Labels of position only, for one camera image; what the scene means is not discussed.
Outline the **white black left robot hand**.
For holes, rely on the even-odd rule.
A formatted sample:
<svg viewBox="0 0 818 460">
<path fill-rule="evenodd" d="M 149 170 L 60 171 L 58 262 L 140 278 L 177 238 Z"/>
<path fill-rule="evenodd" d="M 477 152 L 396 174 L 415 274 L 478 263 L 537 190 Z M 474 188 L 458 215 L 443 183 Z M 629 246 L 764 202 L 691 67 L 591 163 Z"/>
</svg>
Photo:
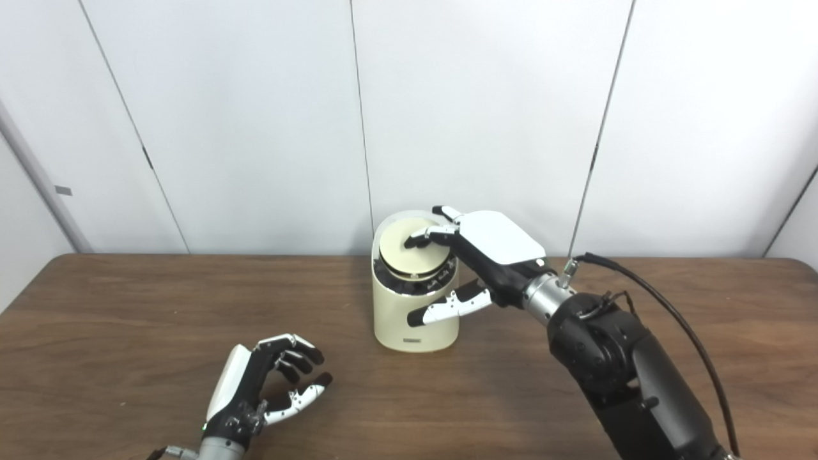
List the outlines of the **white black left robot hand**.
<svg viewBox="0 0 818 460">
<path fill-rule="evenodd" d="M 293 333 L 260 340 L 253 349 L 237 344 L 208 404 L 203 439 L 221 438 L 247 449 L 264 428 L 298 415 L 325 392 L 334 379 L 331 373 L 303 381 L 324 361 L 321 350 Z M 280 373 L 290 388 L 264 398 L 263 387 L 271 372 Z"/>
</svg>

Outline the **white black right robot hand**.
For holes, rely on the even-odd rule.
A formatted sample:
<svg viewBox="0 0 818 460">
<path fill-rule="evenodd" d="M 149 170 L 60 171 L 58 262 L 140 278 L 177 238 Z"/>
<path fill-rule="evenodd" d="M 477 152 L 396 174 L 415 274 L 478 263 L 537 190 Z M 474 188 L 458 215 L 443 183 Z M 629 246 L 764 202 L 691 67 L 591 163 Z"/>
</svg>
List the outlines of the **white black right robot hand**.
<svg viewBox="0 0 818 460">
<path fill-rule="evenodd" d="M 448 247 L 477 279 L 409 312 L 408 326 L 465 316 L 489 305 L 520 309 L 526 287 L 541 275 L 555 274 L 543 246 L 503 213 L 460 213 L 450 206 L 435 206 L 432 212 L 447 223 L 415 231 L 404 247 L 424 248 L 430 243 Z"/>
</svg>

